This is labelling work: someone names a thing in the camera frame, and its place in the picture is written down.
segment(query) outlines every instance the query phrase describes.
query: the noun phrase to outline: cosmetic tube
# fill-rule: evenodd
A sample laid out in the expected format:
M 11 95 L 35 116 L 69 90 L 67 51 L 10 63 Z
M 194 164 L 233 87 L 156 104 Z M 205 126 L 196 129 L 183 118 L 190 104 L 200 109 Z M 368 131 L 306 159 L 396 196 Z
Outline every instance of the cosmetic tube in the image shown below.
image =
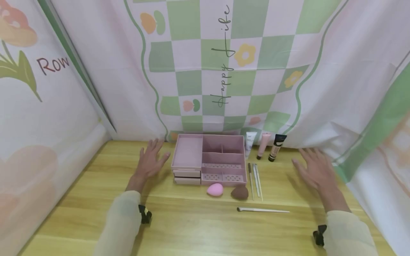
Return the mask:
M 271 139 L 270 133 L 262 134 L 262 140 L 260 141 L 259 150 L 257 152 L 256 159 L 260 160 L 262 158 L 263 152 L 265 152 L 266 146 L 268 145 L 269 140 Z
M 246 141 L 245 141 L 245 158 L 248 159 L 249 154 L 251 153 L 251 148 L 253 141 L 255 140 L 257 132 L 247 131 L 246 132 Z
M 275 141 L 273 142 L 273 147 L 271 153 L 269 154 L 268 160 L 273 162 L 276 159 L 276 155 L 278 154 L 280 148 L 282 147 L 283 142 L 285 141 L 287 135 L 276 134 Z

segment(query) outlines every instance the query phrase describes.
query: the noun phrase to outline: pink drawer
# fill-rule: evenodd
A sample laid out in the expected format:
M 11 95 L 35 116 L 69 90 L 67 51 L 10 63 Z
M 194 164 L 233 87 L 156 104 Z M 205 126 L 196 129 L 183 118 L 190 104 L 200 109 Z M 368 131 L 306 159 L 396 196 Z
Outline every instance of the pink drawer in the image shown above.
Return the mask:
M 196 170 L 173 170 L 175 177 L 182 177 L 182 178 L 200 178 L 201 172 Z
M 200 185 L 201 179 L 200 178 L 174 178 L 175 183 L 179 185 Z

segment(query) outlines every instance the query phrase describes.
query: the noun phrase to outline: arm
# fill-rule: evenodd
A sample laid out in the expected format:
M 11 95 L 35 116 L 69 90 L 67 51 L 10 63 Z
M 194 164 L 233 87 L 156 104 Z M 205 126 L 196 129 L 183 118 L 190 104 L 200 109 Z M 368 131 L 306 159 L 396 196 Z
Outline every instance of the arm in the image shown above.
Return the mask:
M 377 250 L 367 225 L 351 213 L 338 189 L 330 159 L 318 149 L 299 150 L 307 168 L 296 159 L 292 162 L 307 185 L 314 188 L 327 214 L 327 229 L 323 234 L 324 248 L 330 256 L 377 256 Z
M 130 178 L 125 192 L 117 197 L 107 214 L 104 230 L 97 242 L 94 256 L 129 256 L 141 224 L 138 205 L 144 185 L 156 175 L 171 155 L 166 153 L 157 161 L 163 142 L 149 141 L 147 150 L 140 151 L 137 169 Z

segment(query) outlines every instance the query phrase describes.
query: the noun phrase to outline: makeup sponge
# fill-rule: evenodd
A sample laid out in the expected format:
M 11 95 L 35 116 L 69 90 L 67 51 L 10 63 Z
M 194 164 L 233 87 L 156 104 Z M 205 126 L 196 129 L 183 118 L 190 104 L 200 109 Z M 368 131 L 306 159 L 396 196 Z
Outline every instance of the makeup sponge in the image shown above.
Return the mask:
M 231 196 L 238 200 L 246 200 L 249 196 L 248 189 L 245 186 L 238 186 L 232 190 Z
M 223 193 L 223 186 L 219 183 L 212 184 L 206 192 L 211 196 L 218 197 Z

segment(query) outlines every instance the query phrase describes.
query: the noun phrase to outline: brown beauty sponge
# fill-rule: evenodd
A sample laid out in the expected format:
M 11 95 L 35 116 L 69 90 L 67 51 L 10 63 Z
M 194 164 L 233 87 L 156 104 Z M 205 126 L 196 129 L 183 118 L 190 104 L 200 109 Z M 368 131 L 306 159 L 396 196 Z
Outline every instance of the brown beauty sponge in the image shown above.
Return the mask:
M 245 186 L 238 186 L 232 190 L 231 196 L 238 200 L 246 200 L 249 196 L 248 189 Z

